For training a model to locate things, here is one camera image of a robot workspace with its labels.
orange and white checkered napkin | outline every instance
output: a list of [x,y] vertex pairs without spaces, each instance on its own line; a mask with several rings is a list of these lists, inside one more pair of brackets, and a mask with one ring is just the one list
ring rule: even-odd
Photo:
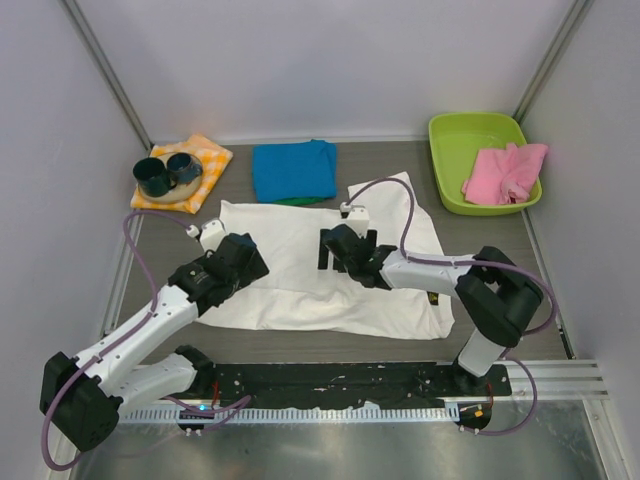
[[173,210],[178,212],[196,213],[207,198],[220,175],[227,168],[233,158],[233,153],[212,142],[203,135],[191,135],[186,142],[170,145],[155,146],[151,150],[151,157],[157,157],[165,153],[186,152],[198,157],[202,162],[202,184],[187,200],[177,203],[161,204],[145,199],[136,187],[131,199],[132,208],[152,208],[157,210]]

green plastic bin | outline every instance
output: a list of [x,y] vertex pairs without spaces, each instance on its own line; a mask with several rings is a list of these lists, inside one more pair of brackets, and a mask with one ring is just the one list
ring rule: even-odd
[[508,205],[474,205],[465,201],[462,184],[471,176],[481,148],[506,148],[507,143],[527,141],[518,123],[501,113],[446,113],[429,122],[429,142],[440,198],[447,210],[459,215],[506,215],[540,200],[542,186],[536,180],[529,200]]

wall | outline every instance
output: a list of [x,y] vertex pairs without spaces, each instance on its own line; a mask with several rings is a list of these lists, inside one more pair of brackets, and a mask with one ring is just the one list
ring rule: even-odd
[[97,334],[143,155],[57,2],[0,18],[0,478],[43,478],[42,369]]
[[531,210],[578,354],[598,360],[638,453],[640,3],[595,2],[524,122],[551,145]]
[[423,137],[512,114],[571,0],[80,0],[152,140]]

pink towel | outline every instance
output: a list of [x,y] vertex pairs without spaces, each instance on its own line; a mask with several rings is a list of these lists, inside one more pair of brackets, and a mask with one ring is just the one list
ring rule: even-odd
[[462,185],[465,199],[476,205],[526,202],[548,150],[547,145],[514,143],[506,150],[480,149],[471,178]]

folded blue towel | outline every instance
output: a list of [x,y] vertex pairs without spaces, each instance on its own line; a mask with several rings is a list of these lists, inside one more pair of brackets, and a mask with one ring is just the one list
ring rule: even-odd
[[258,202],[335,197],[336,158],[336,146],[323,140],[255,147],[253,188]]

